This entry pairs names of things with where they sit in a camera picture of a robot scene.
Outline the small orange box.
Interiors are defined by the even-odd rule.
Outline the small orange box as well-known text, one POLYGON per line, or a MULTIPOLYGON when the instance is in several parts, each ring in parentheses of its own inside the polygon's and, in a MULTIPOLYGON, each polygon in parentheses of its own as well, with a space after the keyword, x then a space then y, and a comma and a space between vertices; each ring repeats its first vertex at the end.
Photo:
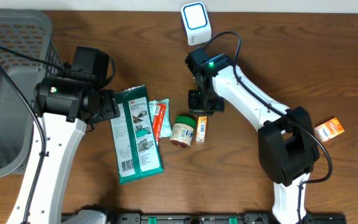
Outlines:
POLYGON ((199 116, 196 130, 196 142, 204 142, 206 139, 207 116, 199 116))

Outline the green lid cream jar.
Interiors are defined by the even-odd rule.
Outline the green lid cream jar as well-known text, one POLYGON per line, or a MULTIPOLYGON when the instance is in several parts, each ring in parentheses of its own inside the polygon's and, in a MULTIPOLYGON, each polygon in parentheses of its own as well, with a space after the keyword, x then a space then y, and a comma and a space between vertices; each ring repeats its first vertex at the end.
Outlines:
POLYGON ((190 147, 196 128, 196 121, 187 116, 177 116, 172 128, 170 142, 178 147, 190 147))

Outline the teal and orange sachet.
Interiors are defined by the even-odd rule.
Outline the teal and orange sachet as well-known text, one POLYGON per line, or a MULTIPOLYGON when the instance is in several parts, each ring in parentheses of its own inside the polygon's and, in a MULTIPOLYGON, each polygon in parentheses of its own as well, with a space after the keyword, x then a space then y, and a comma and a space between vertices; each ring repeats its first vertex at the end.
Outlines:
POLYGON ((169 99, 149 102, 152 129, 158 144, 160 138, 168 138, 172 135, 172 127, 169 115, 169 99))

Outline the green 3M gloves package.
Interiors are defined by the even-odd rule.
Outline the green 3M gloves package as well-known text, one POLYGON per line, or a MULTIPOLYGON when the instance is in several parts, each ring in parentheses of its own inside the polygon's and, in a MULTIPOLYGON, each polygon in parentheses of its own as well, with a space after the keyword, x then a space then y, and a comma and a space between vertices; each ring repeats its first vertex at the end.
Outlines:
POLYGON ((145 85, 116 95, 120 115, 110 120, 119 183, 126 184, 163 172, 145 85))

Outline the grey plastic mesh basket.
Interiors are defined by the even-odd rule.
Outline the grey plastic mesh basket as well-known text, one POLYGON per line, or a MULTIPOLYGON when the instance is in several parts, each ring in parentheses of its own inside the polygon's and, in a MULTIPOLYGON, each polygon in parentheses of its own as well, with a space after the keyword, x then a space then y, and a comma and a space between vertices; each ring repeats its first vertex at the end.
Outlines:
MULTIPOLYGON (((0 9, 0 46, 0 65, 33 103, 36 84, 63 65, 51 20, 41 11, 0 9)), ((32 132, 30 113, 0 73, 0 178, 25 171, 32 132)))

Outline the orange tissue packet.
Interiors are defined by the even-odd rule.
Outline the orange tissue packet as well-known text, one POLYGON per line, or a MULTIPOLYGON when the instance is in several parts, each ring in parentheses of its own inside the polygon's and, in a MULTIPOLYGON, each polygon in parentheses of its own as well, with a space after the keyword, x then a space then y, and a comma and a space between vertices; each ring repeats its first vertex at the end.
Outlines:
POLYGON ((337 118, 332 118, 314 128, 319 138, 326 142, 344 132, 344 128, 337 118))

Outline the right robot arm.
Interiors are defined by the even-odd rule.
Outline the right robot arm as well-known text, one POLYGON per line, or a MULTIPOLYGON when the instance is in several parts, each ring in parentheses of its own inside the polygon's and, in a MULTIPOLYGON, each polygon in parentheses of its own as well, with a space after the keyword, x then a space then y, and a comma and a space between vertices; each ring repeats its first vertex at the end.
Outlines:
POLYGON ((309 112, 291 109, 253 84, 226 54, 197 49, 185 59, 197 88, 189 92, 192 114, 210 116, 233 105, 257 131, 259 162, 273 181, 272 215, 278 223, 303 223, 304 186, 319 159, 309 112))

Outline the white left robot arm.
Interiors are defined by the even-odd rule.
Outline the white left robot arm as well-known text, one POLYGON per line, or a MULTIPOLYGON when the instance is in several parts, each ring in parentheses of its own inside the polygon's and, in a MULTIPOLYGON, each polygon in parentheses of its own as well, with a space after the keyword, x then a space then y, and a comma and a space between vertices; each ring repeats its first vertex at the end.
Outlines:
POLYGON ((93 79, 45 77, 35 86, 30 156, 9 223, 61 223, 76 150, 89 124, 120 115, 115 92, 93 79))

